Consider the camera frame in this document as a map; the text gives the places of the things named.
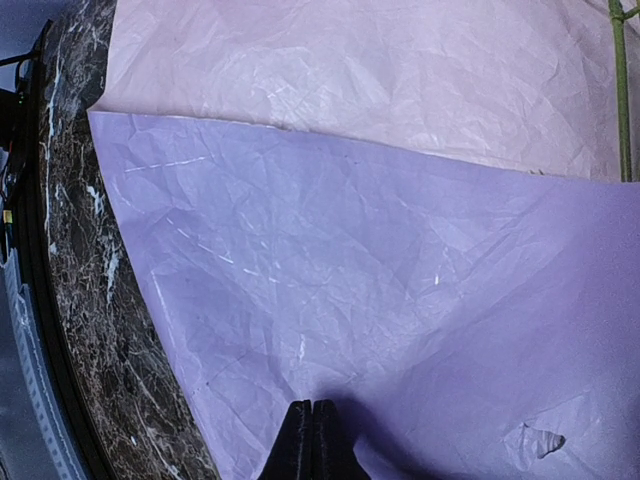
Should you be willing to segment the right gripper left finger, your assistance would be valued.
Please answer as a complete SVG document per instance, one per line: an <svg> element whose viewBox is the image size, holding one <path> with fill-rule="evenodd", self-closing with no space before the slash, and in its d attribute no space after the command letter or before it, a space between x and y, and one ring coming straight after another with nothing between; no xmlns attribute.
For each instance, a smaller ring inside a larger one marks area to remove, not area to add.
<svg viewBox="0 0 640 480"><path fill-rule="evenodd" d="M312 477L313 414L310 400L292 402L262 470L266 480Z"/></svg>

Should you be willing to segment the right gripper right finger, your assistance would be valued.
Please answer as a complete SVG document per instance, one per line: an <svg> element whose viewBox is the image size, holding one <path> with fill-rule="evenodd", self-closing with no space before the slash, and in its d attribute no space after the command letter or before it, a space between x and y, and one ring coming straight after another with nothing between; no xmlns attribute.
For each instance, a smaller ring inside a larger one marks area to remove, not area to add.
<svg viewBox="0 0 640 480"><path fill-rule="evenodd" d="M331 400L319 400L313 404L312 478L368 478L347 438L337 407Z"/></svg>

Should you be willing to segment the pink purple wrapping paper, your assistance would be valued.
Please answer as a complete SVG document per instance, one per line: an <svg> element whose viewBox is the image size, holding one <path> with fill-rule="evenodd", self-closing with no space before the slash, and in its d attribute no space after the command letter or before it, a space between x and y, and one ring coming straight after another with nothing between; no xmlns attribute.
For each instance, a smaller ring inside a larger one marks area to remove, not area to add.
<svg viewBox="0 0 640 480"><path fill-rule="evenodd" d="M376 479L639 475L603 1L120 1L90 124L220 475L331 398Z"/></svg>

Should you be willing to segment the pink carnation stem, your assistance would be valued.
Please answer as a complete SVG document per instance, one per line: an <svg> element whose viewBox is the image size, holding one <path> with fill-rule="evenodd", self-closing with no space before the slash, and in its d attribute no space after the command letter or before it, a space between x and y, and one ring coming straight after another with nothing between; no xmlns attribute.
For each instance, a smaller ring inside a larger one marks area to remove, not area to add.
<svg viewBox="0 0 640 480"><path fill-rule="evenodd" d="M607 4L614 44L620 177L623 183L629 183L634 181L634 176L625 23L639 15L639 5L625 10L619 0L608 0Z"/></svg>

